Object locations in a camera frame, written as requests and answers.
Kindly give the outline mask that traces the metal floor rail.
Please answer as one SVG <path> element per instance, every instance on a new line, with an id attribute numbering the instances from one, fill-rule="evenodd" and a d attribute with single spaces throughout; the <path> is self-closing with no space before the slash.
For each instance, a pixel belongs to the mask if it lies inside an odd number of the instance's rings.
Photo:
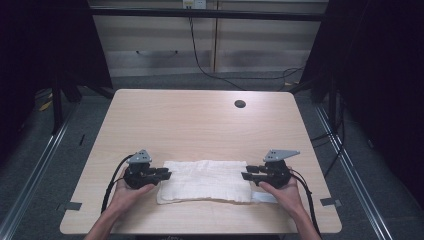
<path id="1" fill-rule="evenodd" d="M 325 129 L 326 134 L 329 136 L 333 149 L 335 150 L 338 159 L 355 191 L 355 194 L 370 222 L 378 240 L 394 240 L 390 230 L 376 207 L 375 202 L 372 200 L 367 188 L 365 187 L 362 179 L 360 178 L 347 150 L 342 145 L 342 140 L 336 131 L 330 126 L 330 120 L 323 106 L 318 105 L 315 107 L 320 122 Z"/>
<path id="2" fill-rule="evenodd" d="M 0 240 L 11 240 L 78 109 L 69 103 L 54 126 L 54 110 L 32 112 L 6 164 L 0 167 Z"/>

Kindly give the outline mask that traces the person's left hand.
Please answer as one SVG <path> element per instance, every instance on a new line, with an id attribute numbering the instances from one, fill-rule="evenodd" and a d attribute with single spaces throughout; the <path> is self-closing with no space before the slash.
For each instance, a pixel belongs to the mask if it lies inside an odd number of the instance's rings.
<path id="1" fill-rule="evenodd" d="M 117 180 L 112 200 L 107 206 L 106 211 L 121 215 L 154 188 L 154 184 L 148 184 L 140 189 L 132 189 L 124 180 Z"/>

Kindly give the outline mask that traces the white towel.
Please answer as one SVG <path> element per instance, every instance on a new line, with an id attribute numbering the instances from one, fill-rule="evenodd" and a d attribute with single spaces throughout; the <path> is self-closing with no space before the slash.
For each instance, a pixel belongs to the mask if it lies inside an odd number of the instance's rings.
<path id="1" fill-rule="evenodd" d="M 245 161 L 166 161 L 164 167 L 171 177 L 160 184 L 157 203 L 199 200 L 276 203 L 270 193 L 253 191 L 251 184 L 243 179 L 246 166 Z"/>

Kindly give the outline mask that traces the black metal stand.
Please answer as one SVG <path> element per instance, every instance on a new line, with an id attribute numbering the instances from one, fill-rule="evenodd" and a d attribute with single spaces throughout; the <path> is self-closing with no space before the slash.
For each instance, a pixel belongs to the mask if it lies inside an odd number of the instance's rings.
<path id="1" fill-rule="evenodd" d="M 52 133 L 57 134 L 63 124 L 61 88 L 59 85 L 55 85 L 52 88 L 52 103 L 54 113 L 54 125 Z"/>

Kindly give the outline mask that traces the person's right hand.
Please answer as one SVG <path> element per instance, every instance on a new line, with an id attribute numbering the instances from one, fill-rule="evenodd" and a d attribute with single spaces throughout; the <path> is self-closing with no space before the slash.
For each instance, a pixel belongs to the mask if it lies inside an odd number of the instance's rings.
<path id="1" fill-rule="evenodd" d="M 259 186 L 273 195 L 292 218 L 298 218 L 306 213 L 295 178 L 291 177 L 289 182 L 279 189 L 263 181 L 259 183 Z"/>

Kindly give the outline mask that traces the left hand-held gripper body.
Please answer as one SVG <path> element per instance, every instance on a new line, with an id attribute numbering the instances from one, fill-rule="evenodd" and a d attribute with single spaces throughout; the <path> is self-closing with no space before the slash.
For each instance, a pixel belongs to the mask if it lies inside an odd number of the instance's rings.
<path id="1" fill-rule="evenodd" d="M 150 167 L 151 162 L 152 158 L 145 149 L 136 152 L 127 160 L 124 180 L 131 189 L 140 189 L 148 184 L 158 185 L 160 179 L 156 170 Z"/>

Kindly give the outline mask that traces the white wall outlet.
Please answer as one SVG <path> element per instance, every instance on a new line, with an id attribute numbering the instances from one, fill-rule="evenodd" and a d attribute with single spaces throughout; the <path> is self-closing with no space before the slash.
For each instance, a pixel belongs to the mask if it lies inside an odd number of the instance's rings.
<path id="1" fill-rule="evenodd" d="M 206 0 L 182 0 L 184 9 L 200 9 L 205 10 L 207 8 Z"/>

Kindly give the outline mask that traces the black curtain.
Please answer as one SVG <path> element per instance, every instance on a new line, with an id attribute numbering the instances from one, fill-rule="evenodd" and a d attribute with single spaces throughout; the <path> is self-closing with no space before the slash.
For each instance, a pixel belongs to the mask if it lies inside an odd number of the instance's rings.
<path id="1" fill-rule="evenodd" d="M 0 165 L 7 161 L 36 93 L 71 101 L 78 87 L 112 86 L 88 0 L 0 0 Z"/>
<path id="2" fill-rule="evenodd" d="M 301 77 L 336 86 L 391 171 L 424 209 L 424 0 L 328 0 Z"/>

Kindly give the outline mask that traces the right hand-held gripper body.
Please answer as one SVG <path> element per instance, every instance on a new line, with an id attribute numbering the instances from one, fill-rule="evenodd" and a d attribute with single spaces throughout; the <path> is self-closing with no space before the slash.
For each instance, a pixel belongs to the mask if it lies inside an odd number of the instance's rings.
<path id="1" fill-rule="evenodd" d="M 276 189 L 287 185 L 291 173 L 285 160 L 298 154 L 297 150 L 270 149 L 263 159 L 265 165 L 259 167 L 260 175 L 257 175 L 256 185 L 266 182 Z"/>

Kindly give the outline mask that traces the black horizontal frame bar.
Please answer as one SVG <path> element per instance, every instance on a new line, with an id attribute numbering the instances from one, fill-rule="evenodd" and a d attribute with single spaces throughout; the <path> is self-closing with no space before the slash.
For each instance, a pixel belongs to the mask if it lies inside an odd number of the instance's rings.
<path id="1" fill-rule="evenodd" d="M 104 16 L 187 17 L 187 18 L 314 21 L 314 22 L 321 22 L 327 19 L 327 16 L 325 14 L 227 11 L 227 10 L 196 10 L 196 9 L 145 9 L 145 8 L 93 7 L 89 9 L 89 12 L 92 15 L 104 15 Z"/>

